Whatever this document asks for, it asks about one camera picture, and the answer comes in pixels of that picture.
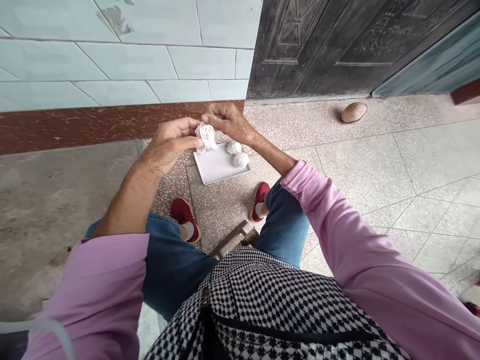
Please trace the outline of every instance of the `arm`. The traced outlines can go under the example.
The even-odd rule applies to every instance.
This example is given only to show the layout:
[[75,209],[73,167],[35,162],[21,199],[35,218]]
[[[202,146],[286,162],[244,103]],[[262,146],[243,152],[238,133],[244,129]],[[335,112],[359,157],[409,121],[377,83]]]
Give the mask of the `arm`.
[[[198,121],[163,123],[133,164],[90,239],[78,243],[40,319],[65,327],[78,359],[138,359],[147,218],[159,182],[186,149],[202,145],[189,136]],[[31,331],[24,359],[65,359],[49,331]]]
[[478,319],[395,251],[388,236],[376,234],[331,179],[304,161],[293,160],[292,165],[292,158],[262,140],[234,107],[212,105],[208,122],[252,147],[283,176],[282,186],[300,202],[333,277],[348,297],[414,359],[476,359]]

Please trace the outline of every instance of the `pink jacket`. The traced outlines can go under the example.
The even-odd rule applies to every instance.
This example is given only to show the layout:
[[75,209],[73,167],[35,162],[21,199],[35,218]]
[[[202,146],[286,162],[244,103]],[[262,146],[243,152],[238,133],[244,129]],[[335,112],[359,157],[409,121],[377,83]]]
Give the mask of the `pink jacket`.
[[[332,180],[300,160],[281,184],[300,202],[343,291],[413,359],[479,358],[478,318],[376,234]],[[148,241],[148,234],[112,235],[72,250],[40,317],[66,328],[78,359],[138,359]],[[23,358],[65,353],[52,333],[31,331]]]

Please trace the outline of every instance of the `hand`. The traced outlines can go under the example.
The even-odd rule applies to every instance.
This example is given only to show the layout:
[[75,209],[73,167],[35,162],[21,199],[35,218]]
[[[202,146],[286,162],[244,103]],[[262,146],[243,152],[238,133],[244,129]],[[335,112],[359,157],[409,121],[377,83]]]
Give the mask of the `hand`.
[[200,121],[191,117],[161,123],[139,161],[155,177],[163,178],[185,150],[204,145],[195,135],[199,124]]
[[208,106],[208,110],[201,116],[201,120],[220,130],[236,142],[252,146],[260,133],[250,125],[239,108],[232,102],[214,102]]

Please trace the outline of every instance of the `black and white checkered bag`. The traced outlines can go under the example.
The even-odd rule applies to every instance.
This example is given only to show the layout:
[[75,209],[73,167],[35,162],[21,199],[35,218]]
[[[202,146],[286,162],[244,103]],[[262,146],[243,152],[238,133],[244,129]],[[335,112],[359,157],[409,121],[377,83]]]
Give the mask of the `black and white checkered bag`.
[[264,252],[230,252],[145,359],[410,359],[335,280]]

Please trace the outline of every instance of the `brown baseboard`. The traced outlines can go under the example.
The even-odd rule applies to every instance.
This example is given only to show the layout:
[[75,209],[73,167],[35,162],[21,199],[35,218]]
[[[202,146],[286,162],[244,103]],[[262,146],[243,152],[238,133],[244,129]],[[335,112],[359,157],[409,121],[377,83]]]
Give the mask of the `brown baseboard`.
[[480,102],[480,78],[459,87],[450,96],[455,105],[478,104]]
[[[0,113],[0,155],[151,138],[159,123],[200,119],[209,101]],[[243,111],[245,100],[234,100]]]

